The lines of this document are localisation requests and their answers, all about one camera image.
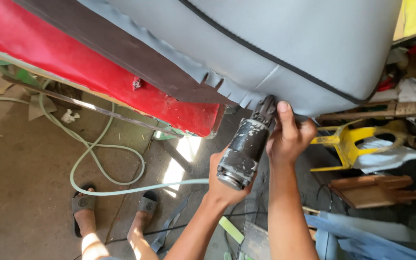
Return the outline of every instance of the person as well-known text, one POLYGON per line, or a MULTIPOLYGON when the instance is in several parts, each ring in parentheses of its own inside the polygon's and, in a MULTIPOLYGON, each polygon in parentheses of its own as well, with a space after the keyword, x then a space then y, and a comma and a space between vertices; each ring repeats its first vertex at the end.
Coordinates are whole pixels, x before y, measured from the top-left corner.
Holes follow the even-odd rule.
MULTIPOLYGON (((317 130, 310 119, 296 123, 292 108, 285 101, 277 104, 277 112, 276 126, 266 145, 269 156, 268 226, 271 258, 318 260, 301 207, 294 169, 298 155, 306 149, 317 130)), ((211 156, 208 192, 165 260, 202 260, 224 211, 250 193, 251 186, 236 191, 217 180, 216 168, 224 151, 211 156)), ((75 213, 74 217, 83 237, 83 259, 116 260, 110 257, 105 245, 95 235, 94 212, 84 209, 75 213)), ((128 241, 137 260, 158 259, 143 235, 151 218, 148 212, 138 211, 128 233, 128 241)))

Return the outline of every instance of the hand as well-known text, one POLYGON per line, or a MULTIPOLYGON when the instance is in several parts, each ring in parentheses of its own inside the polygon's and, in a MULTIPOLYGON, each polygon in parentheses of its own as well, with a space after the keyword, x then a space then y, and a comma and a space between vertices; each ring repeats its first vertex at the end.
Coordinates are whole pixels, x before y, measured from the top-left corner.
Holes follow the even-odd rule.
POLYGON ((245 187, 242 191, 236 191, 231 187, 226 186, 222 182, 218 180, 216 174, 218 173, 217 167, 219 161, 221 160, 224 152, 227 150, 227 147, 220 153, 212 154, 209 159, 209 189, 208 193, 206 194, 207 198, 216 201, 217 203, 224 204, 225 206, 237 204, 242 199, 246 197, 246 195, 250 194, 251 186, 253 185, 253 181, 251 185, 245 187))
POLYGON ((276 119, 274 131, 269 137, 266 151, 272 166, 293 166, 296 158, 306 149, 317 134, 314 122, 296 124, 293 110, 289 103, 280 101, 277 104, 279 118, 276 119))

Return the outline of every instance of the gray vinyl upholstery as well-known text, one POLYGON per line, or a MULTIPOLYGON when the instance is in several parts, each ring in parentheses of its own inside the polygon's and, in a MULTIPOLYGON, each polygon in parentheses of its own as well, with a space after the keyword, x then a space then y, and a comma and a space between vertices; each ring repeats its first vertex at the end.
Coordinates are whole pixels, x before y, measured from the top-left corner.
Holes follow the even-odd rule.
MULTIPOLYGON (((357 106, 238 44, 178 0, 78 1, 243 107, 267 94, 310 117, 357 106)), ((357 99, 376 87, 401 2, 190 0, 240 38, 357 99)))

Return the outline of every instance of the green air hose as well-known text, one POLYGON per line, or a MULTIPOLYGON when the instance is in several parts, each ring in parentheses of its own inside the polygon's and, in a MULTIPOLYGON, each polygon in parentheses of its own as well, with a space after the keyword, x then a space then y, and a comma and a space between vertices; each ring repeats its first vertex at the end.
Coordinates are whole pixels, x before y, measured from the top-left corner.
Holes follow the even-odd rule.
MULTIPOLYGON (((45 88, 49 82, 51 80, 47 80, 46 82, 44 82, 42 88, 45 88)), ((157 185, 151 185, 151 186, 146 186, 146 187, 140 187, 140 188, 135 188, 135 189, 129 189, 129 190, 123 190, 123 191, 116 191, 116 192, 90 192, 90 191, 86 191, 81 189, 80 187, 78 187, 78 185, 75 184, 75 181, 73 179, 73 176, 75 174, 75 170, 78 167, 78 164, 81 162, 81 160, 83 160, 83 158, 90 153, 92 155, 92 157, 94 158, 97 166, 99 167, 100 171, 102 172, 102 174, 109 179, 111 182, 118 184, 118 185, 130 185, 135 183, 136 181, 138 181, 141 177, 142 174, 144 174, 144 169, 145 169, 145 163, 144 163, 144 158, 141 156, 141 154, 139 154, 136 150, 126 147, 126 146, 121 146, 121 145, 109 145, 109 144, 98 144, 99 141, 102 139, 102 137, 104 137, 105 133, 107 133, 107 130, 109 129, 113 117, 109 118, 109 121, 107 123, 107 126, 104 128, 104 130, 102 131, 102 133, 100 134, 100 136, 93 142, 87 142, 85 141, 82 137, 80 137, 78 134, 76 134, 75 132, 73 132, 72 130, 64 127, 64 125, 62 125, 62 123, 57 120, 53 115, 48 114, 46 112, 46 110, 44 109, 43 106, 43 94, 39 94, 39 106, 41 107, 41 110, 43 111, 43 114, 51 121, 53 122, 56 126, 62 128, 68 135, 70 135, 71 137, 73 137, 74 139, 82 142, 86 147, 87 150, 78 158, 78 160, 76 161, 76 163, 73 165, 72 170, 70 172, 70 183, 72 184, 73 188, 79 192, 82 192, 84 194, 88 194, 88 195, 93 195, 93 196, 110 196, 110 195, 120 195, 120 194, 126 194, 126 193, 133 193, 133 192, 142 192, 142 191, 146 191, 146 190, 152 190, 152 189, 158 189, 158 188, 163 188, 163 187, 167 187, 167 186, 171 186, 171 185, 184 185, 184 184, 208 184, 208 179, 193 179, 193 180, 183 180, 180 182, 175 182, 175 183, 165 183, 165 184, 157 184, 157 185), (134 180, 131 180, 130 182, 119 182, 116 180, 113 180, 112 177, 110 177, 105 170, 102 168, 102 165, 100 164, 99 160, 97 159, 95 153, 92 151, 92 148, 94 148, 95 146, 99 146, 99 147, 109 147, 109 148, 121 148, 121 149, 125 149, 128 151, 131 151, 133 153, 135 153, 139 159, 141 159, 142 162, 142 169, 141 172, 139 173, 139 175, 137 176, 137 178, 135 178, 134 180)), ((20 103, 24 103, 24 104, 30 104, 27 101, 24 100, 20 100, 20 99, 16 99, 16 98, 10 98, 10 97, 0 97, 1 101, 14 101, 14 102, 20 102, 20 103)), ((112 111, 115 111, 115 104, 112 103, 112 111)))

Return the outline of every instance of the foot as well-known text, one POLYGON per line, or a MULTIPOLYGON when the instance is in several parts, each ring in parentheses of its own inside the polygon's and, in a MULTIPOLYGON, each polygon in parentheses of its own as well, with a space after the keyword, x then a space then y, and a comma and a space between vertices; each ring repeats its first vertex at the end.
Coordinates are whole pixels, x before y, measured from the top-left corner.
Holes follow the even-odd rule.
MULTIPOLYGON (((76 197, 83 196, 83 193, 79 193, 76 197)), ((94 217, 94 210, 84 209, 74 214, 76 221, 78 222, 79 230, 82 237, 87 236, 90 233, 96 231, 96 219, 94 217)))
POLYGON ((130 231, 128 232, 128 241, 131 241, 133 234, 142 234, 144 229, 148 226, 152 220, 152 215, 145 211, 137 211, 136 217, 131 224, 130 231))

